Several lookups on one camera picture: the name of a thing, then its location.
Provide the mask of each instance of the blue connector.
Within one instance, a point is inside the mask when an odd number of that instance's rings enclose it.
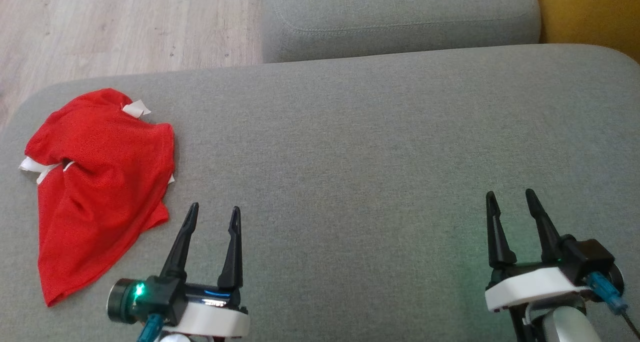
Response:
[[[146,319],[146,324],[140,332],[140,336],[137,338],[137,342],[154,342],[160,335],[163,326],[165,325],[164,318],[160,314],[149,314]]]
[[[629,305],[620,296],[620,292],[611,284],[611,282],[600,272],[592,272],[586,278],[586,283],[605,301],[608,308],[615,315],[626,312]]]

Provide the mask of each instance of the gray fabric surface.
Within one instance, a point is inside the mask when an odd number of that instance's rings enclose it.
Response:
[[[262,0],[265,62],[537,43],[537,0]]]
[[[172,123],[171,220],[103,278],[46,308],[25,143],[71,98],[114,87]],[[215,282],[242,208],[245,340],[514,340],[487,312],[485,193],[521,262],[540,249],[524,190],[560,233],[617,256],[640,321],[640,67],[605,48],[534,45],[82,80],[44,89],[0,141],[2,340],[135,340],[110,323],[118,278],[158,273],[192,201],[187,271]],[[633,340],[604,305],[605,341]]]

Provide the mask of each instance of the floor plank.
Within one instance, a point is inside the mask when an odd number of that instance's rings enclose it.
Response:
[[[261,62],[260,0],[0,0],[0,130],[51,84]]]

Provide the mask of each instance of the green led light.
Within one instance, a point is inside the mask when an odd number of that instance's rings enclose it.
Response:
[[[139,296],[140,294],[144,293],[145,291],[145,285],[144,283],[138,283],[137,285],[135,285],[135,296]]]

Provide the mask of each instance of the red cloth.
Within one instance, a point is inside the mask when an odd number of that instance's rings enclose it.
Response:
[[[131,99],[102,89],[51,114],[25,154],[54,168],[38,186],[38,268],[47,306],[105,274],[138,235],[167,221],[174,131],[122,111]],[[66,171],[65,164],[74,161]]]

